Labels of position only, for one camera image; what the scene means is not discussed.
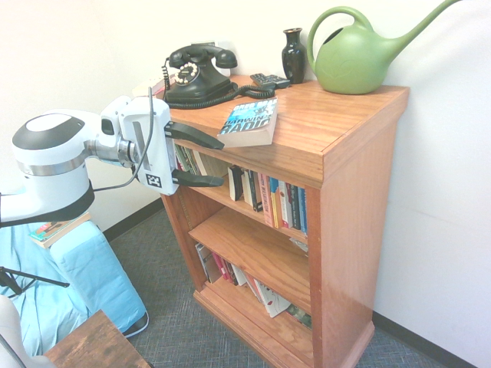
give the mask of book spine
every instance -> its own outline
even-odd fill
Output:
[[[279,228],[278,211],[276,206],[276,190],[278,190],[278,180],[269,177],[269,195],[271,196],[271,209],[273,212],[273,223],[276,228]]]
[[[251,291],[255,295],[255,297],[257,297],[258,302],[261,304],[264,304],[262,302],[261,295],[259,294],[259,290],[258,290],[257,286],[255,285],[255,279],[250,274],[246,274],[245,272],[243,272],[243,274],[245,276],[245,279],[247,280],[247,285],[249,286],[249,288],[251,289]]]
[[[234,284],[235,286],[237,286],[239,284],[239,282],[237,282],[237,277],[236,277],[236,273],[234,272],[233,268],[232,268],[232,264],[228,261],[226,261],[225,259],[222,258],[222,261],[223,263],[225,264],[226,266],[226,270],[227,270],[227,273],[229,274],[230,276],[230,282],[232,284]]]
[[[233,201],[238,201],[242,196],[242,175],[243,171],[237,165],[230,166],[229,171],[229,191],[230,198]]]
[[[211,282],[211,280],[209,279],[208,270],[206,269],[205,260],[203,259],[203,256],[201,254],[201,251],[203,250],[203,244],[198,243],[195,245],[195,247],[198,252],[199,261],[201,261],[201,265],[203,266],[203,270],[205,271],[205,276],[208,281]]]
[[[242,179],[242,191],[244,192],[244,201],[248,205],[252,206],[252,193],[249,181],[249,171],[244,169],[244,173],[241,175]]]
[[[257,182],[257,172],[253,172],[252,170],[248,171],[249,175],[249,184],[251,186],[251,196],[252,196],[252,209],[256,212],[261,212],[262,211],[262,201],[258,200],[261,199],[261,196],[258,195],[258,191],[260,190],[259,188],[256,187],[256,182]]]
[[[275,227],[273,211],[271,208],[271,196],[269,190],[269,178],[265,174],[258,173],[259,176],[259,188],[261,190],[261,199],[262,199],[262,211],[264,212],[264,220],[268,226],[272,228]]]
[[[307,234],[307,211],[305,210],[305,189],[298,188],[298,208],[300,212],[300,230]]]
[[[246,284],[247,278],[242,272],[242,270],[237,266],[235,266],[233,263],[231,263],[231,265],[232,265],[233,273],[236,274],[237,283],[239,284],[239,286]]]
[[[215,260],[215,263],[218,266],[218,269],[220,270],[220,272],[222,272],[223,278],[225,278],[228,281],[229,276],[227,275],[225,265],[222,263],[222,257],[217,255],[215,252],[212,252],[212,254],[213,254],[213,259]]]
[[[279,195],[280,201],[282,203],[282,222],[284,228],[291,228],[293,226],[292,223],[292,201],[290,200],[292,197],[289,195],[286,182],[279,180]]]
[[[201,155],[199,154],[199,152],[193,150],[193,155],[194,155],[194,161],[195,161],[196,165],[198,166],[198,169],[199,169],[199,172],[201,173],[201,175],[209,175],[206,172],[206,168],[203,164],[203,160],[201,159]]]
[[[194,162],[194,155],[191,152],[191,149],[183,147],[184,154],[186,155],[186,161],[191,168],[191,173],[194,175],[200,175],[198,172],[198,168],[196,167],[196,163]]]
[[[298,187],[290,185],[290,196],[292,197],[292,221],[293,228],[300,230],[300,205],[298,203]]]
[[[187,164],[186,157],[184,156],[184,152],[182,150],[182,147],[174,144],[174,148],[176,151],[177,162],[180,163],[181,168],[182,168],[181,170],[182,171],[190,171],[191,168]]]

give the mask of wooden side panel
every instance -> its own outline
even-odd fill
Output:
[[[314,367],[323,368],[322,353],[322,243],[321,243],[321,191],[305,188],[308,224],[308,266],[310,269],[310,299],[312,316],[312,347]]]
[[[394,118],[321,190],[323,368],[354,367],[374,331],[371,315],[396,122]]]
[[[223,205],[185,186],[179,187],[173,195],[161,197],[194,286],[201,291],[206,276],[194,247],[196,241],[188,232],[222,209]]]

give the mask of watering can handle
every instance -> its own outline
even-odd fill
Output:
[[[337,6],[335,8],[331,8],[324,13],[321,14],[319,18],[315,21],[314,25],[312,25],[312,28],[310,32],[308,33],[308,40],[307,40],[307,58],[308,58],[308,63],[310,64],[312,70],[315,73],[315,60],[314,60],[314,36],[315,32],[317,31],[317,28],[321,23],[329,16],[334,15],[334,14],[348,14],[351,15],[354,18],[354,25],[357,25],[362,28],[366,28],[367,30],[373,31],[373,28],[371,27],[370,22],[368,21],[367,17],[365,17],[363,14],[361,14],[358,10],[350,8],[348,6]]]

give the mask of remote control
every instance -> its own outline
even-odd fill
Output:
[[[263,88],[286,88],[290,85],[290,80],[281,78],[277,75],[264,75],[263,73],[257,73],[251,75],[252,81]]]

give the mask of baseboard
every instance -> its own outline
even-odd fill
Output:
[[[161,209],[163,209],[162,199],[156,199],[142,209],[136,211],[134,214],[129,215],[124,220],[119,221],[116,225],[111,226],[108,230],[105,230],[103,232],[104,236],[106,237],[107,241],[111,242],[142,221],[148,219],[150,216],[156,214]]]
[[[381,329],[383,332],[391,335],[394,339],[399,340],[401,343],[408,345],[444,366],[448,366],[449,368],[476,368],[476,366],[459,358],[457,355],[452,354],[450,351],[409,331],[407,328],[396,324],[377,312],[373,313],[372,321],[376,328]]]

